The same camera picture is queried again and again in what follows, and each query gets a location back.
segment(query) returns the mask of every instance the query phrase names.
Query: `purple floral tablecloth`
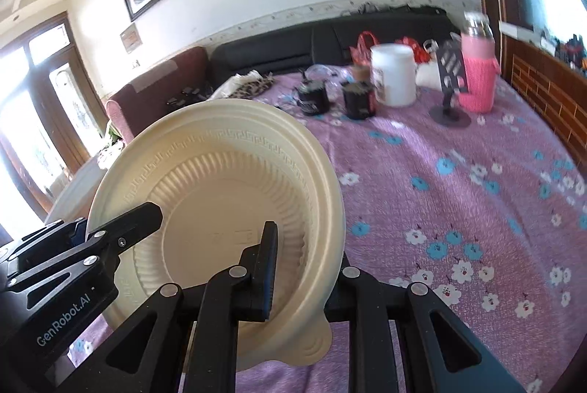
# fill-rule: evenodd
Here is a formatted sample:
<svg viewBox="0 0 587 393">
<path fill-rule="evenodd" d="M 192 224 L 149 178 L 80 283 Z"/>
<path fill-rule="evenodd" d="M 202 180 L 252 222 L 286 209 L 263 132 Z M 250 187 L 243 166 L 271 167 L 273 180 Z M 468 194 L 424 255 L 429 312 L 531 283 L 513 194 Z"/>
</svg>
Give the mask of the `purple floral tablecloth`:
<svg viewBox="0 0 587 393">
<path fill-rule="evenodd" d="M 557 137 L 503 80 L 492 113 L 464 130 L 431 120 L 442 100 L 432 90 L 355 122 L 341 99 L 304 117 L 289 99 L 297 84 L 278 77 L 260 100 L 306 125 L 328 153 L 350 263 L 393 285 L 424 282 L 528 392 L 547 392 L 587 332 L 585 182 Z M 333 332 L 316 365 L 267 362 L 237 374 L 237 391 L 346 392 L 348 326 Z M 92 335 L 70 350 L 74 363 L 96 346 Z"/>
</svg>

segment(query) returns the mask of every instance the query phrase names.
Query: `black container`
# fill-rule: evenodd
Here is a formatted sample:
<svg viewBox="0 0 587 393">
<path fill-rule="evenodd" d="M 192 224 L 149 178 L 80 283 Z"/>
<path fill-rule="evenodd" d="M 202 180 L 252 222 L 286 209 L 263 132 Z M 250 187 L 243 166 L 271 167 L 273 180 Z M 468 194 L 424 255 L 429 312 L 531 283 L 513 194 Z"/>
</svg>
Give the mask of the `black container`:
<svg viewBox="0 0 587 393">
<path fill-rule="evenodd" d="M 371 82 L 355 82 L 342 85 L 346 116 L 352 120 L 365 120 L 375 116 L 377 100 L 375 86 Z"/>
<path fill-rule="evenodd" d="M 298 95 L 298 107 L 304 115 L 313 117 L 322 115 L 330 110 L 330 102 L 326 84 L 322 80 L 305 80 L 296 89 Z"/>
</svg>

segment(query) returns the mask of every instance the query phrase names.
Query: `brick pattern panel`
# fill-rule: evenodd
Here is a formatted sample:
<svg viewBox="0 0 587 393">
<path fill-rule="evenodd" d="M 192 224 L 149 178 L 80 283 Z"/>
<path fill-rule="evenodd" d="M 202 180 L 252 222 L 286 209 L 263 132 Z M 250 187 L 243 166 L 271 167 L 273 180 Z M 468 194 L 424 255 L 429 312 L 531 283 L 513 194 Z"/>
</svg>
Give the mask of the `brick pattern panel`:
<svg viewBox="0 0 587 393">
<path fill-rule="evenodd" d="M 559 136 L 579 168 L 587 169 L 587 112 L 516 54 L 511 84 Z"/>
</svg>

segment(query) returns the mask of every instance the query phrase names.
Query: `white container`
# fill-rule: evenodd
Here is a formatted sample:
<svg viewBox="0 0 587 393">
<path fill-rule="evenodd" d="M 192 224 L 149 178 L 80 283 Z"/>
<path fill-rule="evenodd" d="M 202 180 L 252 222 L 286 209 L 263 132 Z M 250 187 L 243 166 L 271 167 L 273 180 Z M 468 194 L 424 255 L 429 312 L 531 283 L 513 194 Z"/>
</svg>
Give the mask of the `white container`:
<svg viewBox="0 0 587 393">
<path fill-rule="evenodd" d="M 336 173 L 318 140 L 292 116 L 248 100 L 179 110 L 141 133 L 116 160 L 87 229 L 152 201 L 163 224 L 120 257 L 120 295 L 105 311 L 118 327 L 161 285 L 191 287 L 237 264 L 278 225 L 273 305 L 265 323 L 240 323 L 237 367 L 267 360 L 316 363 L 330 349 L 324 305 L 344 251 Z"/>
<path fill-rule="evenodd" d="M 379 103 L 389 107 L 407 107 L 416 101 L 416 61 L 409 46 L 373 46 L 371 78 Z"/>
</svg>

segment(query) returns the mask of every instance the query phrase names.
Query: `black leather sofa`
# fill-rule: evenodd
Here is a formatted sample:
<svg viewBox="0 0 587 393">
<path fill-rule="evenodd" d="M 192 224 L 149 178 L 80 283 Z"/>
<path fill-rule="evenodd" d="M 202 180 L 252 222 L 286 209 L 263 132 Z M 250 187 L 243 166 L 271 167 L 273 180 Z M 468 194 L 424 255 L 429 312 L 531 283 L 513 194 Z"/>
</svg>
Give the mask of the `black leather sofa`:
<svg viewBox="0 0 587 393">
<path fill-rule="evenodd" d="M 381 43 L 409 36 L 423 43 L 450 39 L 460 32 L 444 10 L 435 7 L 355 14 L 305 23 L 220 45 L 212 53 L 209 78 L 217 87 L 236 73 L 291 73 L 313 64 L 344 66 L 351 63 L 350 49 L 362 31 L 369 30 Z"/>
</svg>

